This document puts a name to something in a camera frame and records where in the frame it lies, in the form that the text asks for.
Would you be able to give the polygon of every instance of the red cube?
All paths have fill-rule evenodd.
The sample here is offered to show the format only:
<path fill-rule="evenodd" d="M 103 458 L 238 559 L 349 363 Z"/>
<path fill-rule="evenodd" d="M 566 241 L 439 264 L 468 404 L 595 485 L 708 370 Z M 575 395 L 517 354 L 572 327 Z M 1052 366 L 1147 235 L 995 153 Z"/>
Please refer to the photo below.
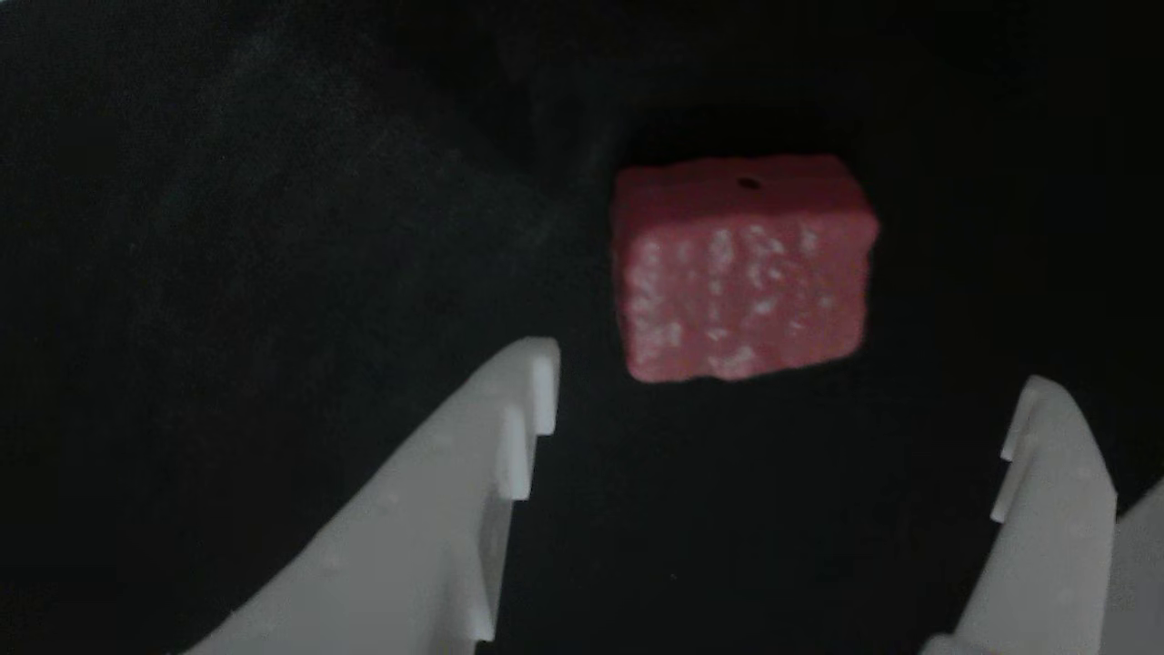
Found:
<path fill-rule="evenodd" d="M 636 379 L 738 380 L 860 346 L 878 222 L 836 157 L 630 168 L 611 212 Z"/>

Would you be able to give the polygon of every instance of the black background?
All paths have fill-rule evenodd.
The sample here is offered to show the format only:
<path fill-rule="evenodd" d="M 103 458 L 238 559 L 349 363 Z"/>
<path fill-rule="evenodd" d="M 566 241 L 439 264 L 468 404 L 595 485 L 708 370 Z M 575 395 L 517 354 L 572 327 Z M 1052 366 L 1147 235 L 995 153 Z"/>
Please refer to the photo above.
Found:
<path fill-rule="evenodd" d="M 1027 376 L 1121 510 L 1164 471 L 1105 35 L 1020 0 L 0 3 L 0 652 L 191 646 L 526 335 L 559 432 L 480 652 L 915 652 Z M 816 150 L 882 221 L 860 355 L 633 383 L 613 171 Z"/>

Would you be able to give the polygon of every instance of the white plastic part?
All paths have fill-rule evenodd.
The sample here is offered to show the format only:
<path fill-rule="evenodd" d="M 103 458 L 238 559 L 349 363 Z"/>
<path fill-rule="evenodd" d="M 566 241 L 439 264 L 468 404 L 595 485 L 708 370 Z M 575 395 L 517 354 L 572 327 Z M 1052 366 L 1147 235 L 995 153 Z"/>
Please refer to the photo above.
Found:
<path fill-rule="evenodd" d="M 1115 527 L 1102 653 L 1164 653 L 1164 483 Z"/>
<path fill-rule="evenodd" d="M 489 361 L 191 655 L 471 654 L 497 621 L 512 501 L 554 432 L 560 356 Z"/>
<path fill-rule="evenodd" d="M 1087 422 L 1063 387 L 1028 380 L 1002 457 L 1012 465 L 992 512 L 1002 528 L 956 641 L 937 643 L 1005 655 L 1094 655 L 1112 563 L 1115 490 Z"/>
<path fill-rule="evenodd" d="M 993 655 L 973 643 L 958 641 L 949 635 L 936 635 L 922 648 L 921 655 Z"/>

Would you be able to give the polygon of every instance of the white speck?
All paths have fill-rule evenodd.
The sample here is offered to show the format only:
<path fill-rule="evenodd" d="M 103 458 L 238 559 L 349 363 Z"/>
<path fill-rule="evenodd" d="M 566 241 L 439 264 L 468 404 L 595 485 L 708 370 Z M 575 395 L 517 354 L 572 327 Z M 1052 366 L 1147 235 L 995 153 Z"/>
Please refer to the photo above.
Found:
<path fill-rule="evenodd" d="M 631 300 L 631 313 L 651 313 L 658 302 L 645 296 L 634 296 Z"/>
<path fill-rule="evenodd" d="M 736 247 L 732 243 L 731 232 L 728 229 L 716 229 L 711 236 L 711 244 L 708 245 L 711 255 L 709 270 L 712 275 L 723 275 L 731 269 L 732 261 L 736 259 Z"/>
<path fill-rule="evenodd" d="M 764 277 L 760 275 L 760 262 L 753 261 L 747 264 L 747 278 L 752 282 L 752 285 L 757 289 L 764 289 Z"/>
<path fill-rule="evenodd" d="M 670 325 L 656 325 L 656 323 L 645 323 L 641 327 L 637 326 L 637 332 L 634 335 L 634 362 L 637 364 L 646 364 L 659 359 L 662 355 L 662 349 L 667 347 L 670 341 Z"/>
<path fill-rule="evenodd" d="M 637 265 L 631 269 L 631 285 L 645 293 L 655 292 L 655 283 L 659 282 L 659 271 Z"/>
<path fill-rule="evenodd" d="M 776 308 L 776 298 L 764 298 L 762 300 L 757 300 L 752 302 L 752 311 L 761 315 L 772 313 L 772 309 Z"/>
<path fill-rule="evenodd" d="M 808 227 L 801 227 L 801 251 L 810 255 L 816 251 L 817 235 Z"/>
<path fill-rule="evenodd" d="M 728 357 L 709 357 L 708 364 L 716 376 L 721 378 L 746 378 L 752 372 L 752 361 L 755 359 L 755 351 L 752 347 L 743 346 Z"/>
<path fill-rule="evenodd" d="M 643 261 L 647 265 L 659 265 L 662 261 L 662 245 L 658 241 L 643 243 Z"/>
<path fill-rule="evenodd" d="M 753 225 L 746 232 L 740 232 L 740 237 L 747 243 L 748 251 L 755 258 L 764 259 L 772 255 L 785 254 L 785 243 L 775 236 L 769 237 L 758 225 Z"/>

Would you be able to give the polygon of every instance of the dark surface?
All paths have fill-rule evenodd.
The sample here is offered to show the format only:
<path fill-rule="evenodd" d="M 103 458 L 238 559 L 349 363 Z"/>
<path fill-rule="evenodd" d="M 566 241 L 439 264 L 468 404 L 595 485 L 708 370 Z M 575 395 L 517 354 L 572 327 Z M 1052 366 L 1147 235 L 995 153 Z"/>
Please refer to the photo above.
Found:
<path fill-rule="evenodd" d="M 0 3 L 0 652 L 190 646 L 525 335 L 560 428 L 482 652 L 952 628 L 1028 375 L 1121 508 L 1159 477 L 1164 322 L 1099 5 L 947 5 Z M 634 384 L 613 170 L 775 150 L 879 211 L 866 347 Z"/>

